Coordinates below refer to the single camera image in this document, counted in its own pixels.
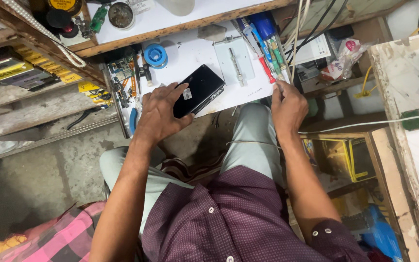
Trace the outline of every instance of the plastic bag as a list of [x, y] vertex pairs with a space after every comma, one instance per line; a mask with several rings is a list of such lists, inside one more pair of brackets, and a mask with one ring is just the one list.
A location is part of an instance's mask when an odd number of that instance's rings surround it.
[[361, 44], [356, 39], [344, 39], [339, 48], [338, 58], [321, 70], [319, 77], [330, 82], [350, 78], [352, 66], [371, 45], [371, 43]]

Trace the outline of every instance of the light gray trousers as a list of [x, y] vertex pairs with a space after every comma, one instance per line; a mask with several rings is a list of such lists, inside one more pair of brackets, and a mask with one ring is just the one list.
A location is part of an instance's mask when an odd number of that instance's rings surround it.
[[[271, 110], [262, 104], [253, 103], [246, 104], [242, 107], [234, 127], [232, 140], [264, 142], [276, 145], [276, 132], [272, 123]], [[118, 147], [106, 151], [101, 155], [101, 172], [111, 191], [119, 176], [128, 149], [127, 146]], [[168, 183], [193, 188], [193, 186], [154, 168], [161, 164], [164, 158], [164, 153], [158, 148], [152, 153], [145, 189], [145, 205], [143, 208], [142, 225], [140, 226], [140, 237], [151, 208]], [[229, 151], [223, 160], [221, 173], [238, 165], [243, 165], [258, 171], [273, 179], [280, 186], [284, 186], [279, 150], [275, 146], [252, 143], [230, 144]]]

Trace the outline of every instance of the man's arm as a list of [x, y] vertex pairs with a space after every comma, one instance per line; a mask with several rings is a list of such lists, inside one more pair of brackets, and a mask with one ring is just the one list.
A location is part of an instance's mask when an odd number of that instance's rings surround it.
[[295, 87], [277, 81], [271, 110], [277, 139], [285, 156], [290, 203], [303, 236], [310, 242], [315, 225], [326, 219], [341, 220], [313, 171], [298, 134], [308, 113], [308, 102]]
[[193, 114], [176, 119], [174, 103], [188, 84], [177, 82], [143, 96], [143, 111], [119, 177], [101, 214], [90, 251], [91, 262], [132, 261], [142, 222], [151, 150], [192, 123]]

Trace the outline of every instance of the pink checkered cloth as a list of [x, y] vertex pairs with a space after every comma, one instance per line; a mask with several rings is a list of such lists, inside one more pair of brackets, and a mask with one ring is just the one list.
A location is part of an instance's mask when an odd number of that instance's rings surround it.
[[105, 204], [99, 201], [84, 210], [69, 210], [39, 236], [0, 253], [0, 262], [87, 262]]

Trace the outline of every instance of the man's left hand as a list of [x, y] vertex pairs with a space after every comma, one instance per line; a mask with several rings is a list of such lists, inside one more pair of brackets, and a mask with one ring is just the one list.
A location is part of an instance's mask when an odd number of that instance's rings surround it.
[[174, 104], [189, 84], [181, 84], [177, 88], [176, 86], [177, 82], [174, 82], [143, 95], [143, 111], [134, 138], [154, 147], [159, 141], [192, 123], [195, 116], [193, 113], [180, 119], [174, 117]]

